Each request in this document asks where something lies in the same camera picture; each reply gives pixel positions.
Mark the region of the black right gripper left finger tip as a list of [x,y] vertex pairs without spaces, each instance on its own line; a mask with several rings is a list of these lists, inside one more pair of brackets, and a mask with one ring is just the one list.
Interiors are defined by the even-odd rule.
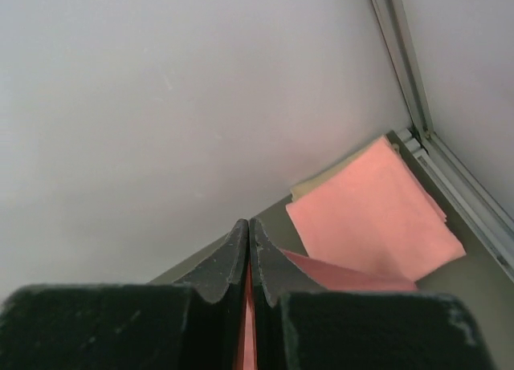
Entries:
[[168,284],[30,285],[1,307],[4,369],[232,369],[249,225]]

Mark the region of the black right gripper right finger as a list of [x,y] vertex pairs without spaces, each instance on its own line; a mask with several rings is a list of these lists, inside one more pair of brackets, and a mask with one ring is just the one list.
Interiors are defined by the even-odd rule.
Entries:
[[492,369],[469,310],[456,297],[329,291],[249,223],[260,369]]

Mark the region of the salmon pink t-shirt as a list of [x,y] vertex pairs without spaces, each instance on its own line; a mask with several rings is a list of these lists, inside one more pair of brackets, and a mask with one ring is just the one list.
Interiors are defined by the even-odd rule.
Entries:
[[[331,291],[416,291],[414,282],[407,279],[385,278],[350,270],[341,266],[281,250],[305,274]],[[239,349],[234,369],[257,369],[255,342],[255,307],[252,294],[251,269],[245,283],[244,320],[239,333]]]

